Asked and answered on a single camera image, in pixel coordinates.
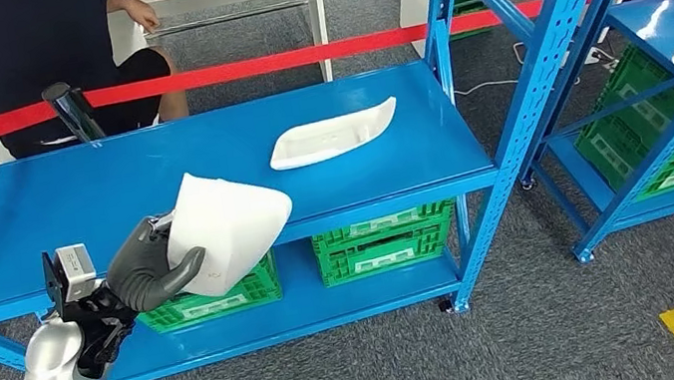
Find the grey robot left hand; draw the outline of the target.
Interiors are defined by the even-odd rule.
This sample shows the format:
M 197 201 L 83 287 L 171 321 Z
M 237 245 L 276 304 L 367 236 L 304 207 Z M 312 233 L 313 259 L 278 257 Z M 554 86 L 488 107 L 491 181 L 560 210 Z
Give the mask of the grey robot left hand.
M 120 247 L 107 285 L 128 308 L 151 311 L 176 296 L 197 276 L 206 250 L 194 246 L 174 267 L 168 244 L 173 213 L 144 217 Z

